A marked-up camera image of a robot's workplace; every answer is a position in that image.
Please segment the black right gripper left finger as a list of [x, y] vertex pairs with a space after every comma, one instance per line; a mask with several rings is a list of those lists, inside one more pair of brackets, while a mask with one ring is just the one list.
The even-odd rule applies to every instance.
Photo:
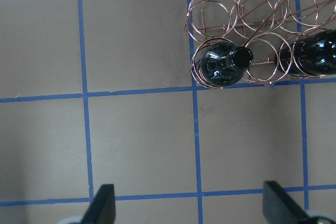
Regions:
[[81, 223], [113, 224], [116, 220], [115, 203], [114, 185], [101, 185], [81, 219]]

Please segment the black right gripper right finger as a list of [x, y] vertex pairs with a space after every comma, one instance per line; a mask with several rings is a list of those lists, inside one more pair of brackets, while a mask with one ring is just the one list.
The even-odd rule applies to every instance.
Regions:
[[306, 212], [276, 181], [264, 181], [262, 203], [267, 223], [309, 223]]

